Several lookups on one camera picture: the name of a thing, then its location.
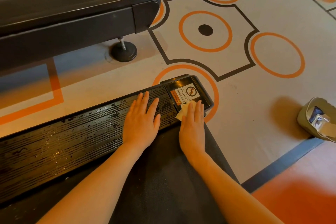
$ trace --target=black dot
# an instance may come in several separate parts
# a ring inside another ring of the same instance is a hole
[[[202,24],[201,26],[198,27],[198,31],[202,34],[202,35],[212,35],[213,33],[213,29],[212,27],[210,27],[207,24]]]

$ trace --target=treadmill foot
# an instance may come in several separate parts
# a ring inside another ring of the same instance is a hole
[[[130,42],[124,42],[123,38],[111,49],[111,56],[119,62],[129,62],[137,56],[137,48]]]

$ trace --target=warning sticker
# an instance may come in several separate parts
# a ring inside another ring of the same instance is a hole
[[[181,88],[172,90],[170,93],[172,94],[177,105],[186,103],[200,96],[193,83],[183,86]]]

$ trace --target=person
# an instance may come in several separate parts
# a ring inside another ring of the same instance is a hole
[[[146,112],[149,92],[140,93],[124,123],[123,144],[60,200],[38,224],[107,224],[124,182],[142,152],[154,141],[160,114],[156,98]],[[189,105],[179,132],[180,147],[199,173],[229,224],[282,223],[227,175],[205,152],[204,105]]]

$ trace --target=person's right arm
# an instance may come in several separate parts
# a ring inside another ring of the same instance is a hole
[[[283,223],[227,175],[205,152],[204,105],[189,105],[179,133],[180,146],[189,163],[208,186],[229,224]]]

